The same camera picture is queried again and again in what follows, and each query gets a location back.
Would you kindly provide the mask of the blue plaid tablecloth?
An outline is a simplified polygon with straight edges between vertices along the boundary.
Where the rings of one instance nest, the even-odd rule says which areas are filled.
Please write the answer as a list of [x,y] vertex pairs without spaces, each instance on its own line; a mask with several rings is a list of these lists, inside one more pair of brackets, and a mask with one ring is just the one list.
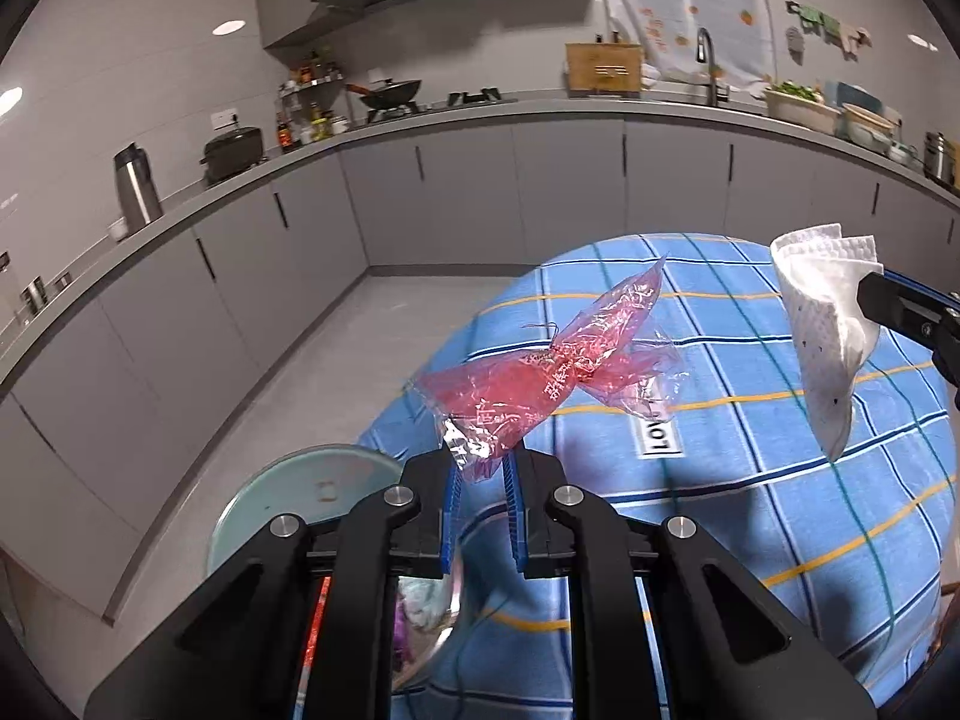
[[[830,463],[800,409],[768,247],[631,234],[517,278],[421,371],[545,348],[579,310],[659,259],[651,325],[685,372],[670,417],[683,454],[645,457],[641,420],[583,390],[524,442],[622,514],[703,523],[882,706],[928,660],[958,504],[953,397],[923,346],[880,332],[854,384],[848,445]],[[467,621],[394,695],[391,718],[573,718],[565,581],[517,573],[500,473],[466,484],[457,513]]]

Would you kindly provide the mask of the teal trash bin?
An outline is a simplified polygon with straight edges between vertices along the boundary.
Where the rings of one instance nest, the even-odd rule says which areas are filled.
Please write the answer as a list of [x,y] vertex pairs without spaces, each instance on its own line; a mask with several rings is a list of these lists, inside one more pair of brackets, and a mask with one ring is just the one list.
[[290,455],[229,502],[206,573],[230,652],[278,652],[274,718],[386,718],[454,632],[464,569],[448,450],[405,463],[354,445]]

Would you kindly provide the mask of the beige bowl stack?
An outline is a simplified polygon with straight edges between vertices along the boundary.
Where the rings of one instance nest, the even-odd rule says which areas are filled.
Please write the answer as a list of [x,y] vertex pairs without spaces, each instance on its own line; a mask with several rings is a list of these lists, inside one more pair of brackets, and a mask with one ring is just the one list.
[[851,103],[841,106],[841,135],[872,153],[889,153],[895,130],[896,125],[884,115]]

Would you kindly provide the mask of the purple snack wrapper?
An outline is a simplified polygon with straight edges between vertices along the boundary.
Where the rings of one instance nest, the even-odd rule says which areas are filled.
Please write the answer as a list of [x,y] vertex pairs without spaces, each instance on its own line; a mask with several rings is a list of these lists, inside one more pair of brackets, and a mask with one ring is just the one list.
[[402,671],[416,660],[416,638],[421,608],[415,600],[399,593],[395,600],[394,633],[392,634],[392,658],[394,671]]

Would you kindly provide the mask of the pink cellophane wrapper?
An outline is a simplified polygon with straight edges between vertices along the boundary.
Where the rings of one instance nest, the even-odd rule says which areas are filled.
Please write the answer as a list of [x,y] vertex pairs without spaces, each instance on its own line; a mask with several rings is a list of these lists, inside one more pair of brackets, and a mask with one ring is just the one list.
[[496,353],[413,379],[466,481],[491,478],[576,390],[636,418],[672,416],[685,372],[674,343],[649,323],[663,281],[664,264],[656,262],[581,310],[545,348]]

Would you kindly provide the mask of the white paper napkin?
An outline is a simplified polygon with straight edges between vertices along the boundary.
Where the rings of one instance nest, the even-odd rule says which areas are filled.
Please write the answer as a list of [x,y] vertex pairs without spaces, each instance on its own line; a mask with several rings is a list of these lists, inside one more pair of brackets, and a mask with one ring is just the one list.
[[874,352],[880,327],[857,288],[880,275],[875,239],[844,236],[838,223],[786,232],[770,244],[804,388],[805,411],[823,455],[836,460],[853,427],[854,379]]

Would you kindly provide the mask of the black rice cooker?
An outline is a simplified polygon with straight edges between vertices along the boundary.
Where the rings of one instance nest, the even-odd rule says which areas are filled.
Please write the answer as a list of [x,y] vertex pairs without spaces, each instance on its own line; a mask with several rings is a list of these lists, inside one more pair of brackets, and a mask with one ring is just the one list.
[[262,163],[264,154],[259,127],[235,127],[217,135],[203,147],[200,160],[206,185],[217,185],[251,169]]

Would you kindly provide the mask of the steel pot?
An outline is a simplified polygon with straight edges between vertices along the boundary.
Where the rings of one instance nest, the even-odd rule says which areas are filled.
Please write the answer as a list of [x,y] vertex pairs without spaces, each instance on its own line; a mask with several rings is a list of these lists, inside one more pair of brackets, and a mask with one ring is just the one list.
[[924,176],[944,187],[957,181],[957,149],[942,132],[928,132],[924,137]]

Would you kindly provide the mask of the dark sauce bottle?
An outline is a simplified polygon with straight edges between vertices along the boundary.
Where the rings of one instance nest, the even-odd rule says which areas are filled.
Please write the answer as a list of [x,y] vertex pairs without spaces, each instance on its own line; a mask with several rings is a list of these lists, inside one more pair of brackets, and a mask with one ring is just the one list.
[[286,119],[285,115],[281,114],[281,112],[277,114],[277,140],[283,153],[290,153],[290,151],[295,149],[295,140],[293,140],[293,133],[291,133],[290,122],[288,122],[288,119]]

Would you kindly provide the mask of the orange print window curtain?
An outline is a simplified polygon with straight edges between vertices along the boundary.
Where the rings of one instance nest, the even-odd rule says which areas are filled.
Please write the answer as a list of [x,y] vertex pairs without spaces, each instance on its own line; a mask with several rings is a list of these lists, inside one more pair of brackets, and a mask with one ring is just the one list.
[[775,78],[768,0],[604,0],[604,5],[608,27],[643,46],[647,71],[658,80],[708,80],[695,55],[700,26],[713,37],[723,82],[742,91]]

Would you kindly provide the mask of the red plastic bag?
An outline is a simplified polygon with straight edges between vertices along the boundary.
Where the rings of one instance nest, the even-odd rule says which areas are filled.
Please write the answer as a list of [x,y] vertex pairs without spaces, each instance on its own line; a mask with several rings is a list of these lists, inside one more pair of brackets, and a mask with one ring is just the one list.
[[322,624],[322,616],[324,616],[327,595],[331,588],[331,578],[330,575],[324,575],[319,583],[319,590],[317,590],[316,603],[314,603],[313,616],[311,616],[311,626],[309,626],[308,644],[306,644],[306,650],[304,651],[304,665],[302,665],[302,672],[308,676],[313,667],[314,656],[316,656],[317,638],[319,637],[320,624]]

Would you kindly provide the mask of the hanging cloths on wall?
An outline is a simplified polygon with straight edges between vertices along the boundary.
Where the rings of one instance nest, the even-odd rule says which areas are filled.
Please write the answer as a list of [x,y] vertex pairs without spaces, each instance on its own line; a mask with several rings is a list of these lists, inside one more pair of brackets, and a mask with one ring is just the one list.
[[788,29],[788,50],[793,55],[804,52],[804,37],[813,34],[828,46],[836,47],[844,60],[859,59],[863,47],[872,46],[872,36],[866,28],[848,25],[820,8],[786,0],[784,8],[797,20],[797,28]]

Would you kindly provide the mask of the gas stove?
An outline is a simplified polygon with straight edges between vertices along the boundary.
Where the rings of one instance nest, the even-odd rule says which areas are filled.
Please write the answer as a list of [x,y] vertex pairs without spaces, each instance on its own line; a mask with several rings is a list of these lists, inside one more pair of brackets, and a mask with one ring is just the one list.
[[402,119],[409,115],[436,114],[459,107],[491,106],[492,104],[516,103],[516,98],[505,98],[498,88],[489,86],[473,93],[468,91],[454,91],[449,93],[443,101],[420,106],[415,99],[397,104],[384,103],[381,93],[363,94],[359,100],[366,106],[366,124],[373,125],[379,122]]

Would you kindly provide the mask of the black wok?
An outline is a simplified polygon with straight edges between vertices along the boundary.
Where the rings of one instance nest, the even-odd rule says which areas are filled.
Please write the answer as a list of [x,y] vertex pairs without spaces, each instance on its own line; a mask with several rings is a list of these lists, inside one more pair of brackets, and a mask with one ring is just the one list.
[[348,83],[347,89],[356,94],[369,110],[395,109],[396,107],[415,106],[415,98],[420,91],[420,80],[406,82],[381,83],[374,88]]

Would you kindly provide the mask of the steel thermos jug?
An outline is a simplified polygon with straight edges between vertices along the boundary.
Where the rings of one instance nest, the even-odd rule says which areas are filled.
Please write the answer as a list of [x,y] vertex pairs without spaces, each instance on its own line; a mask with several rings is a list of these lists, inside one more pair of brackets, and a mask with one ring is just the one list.
[[114,156],[114,181],[128,234],[140,231],[163,216],[148,154],[136,143]]

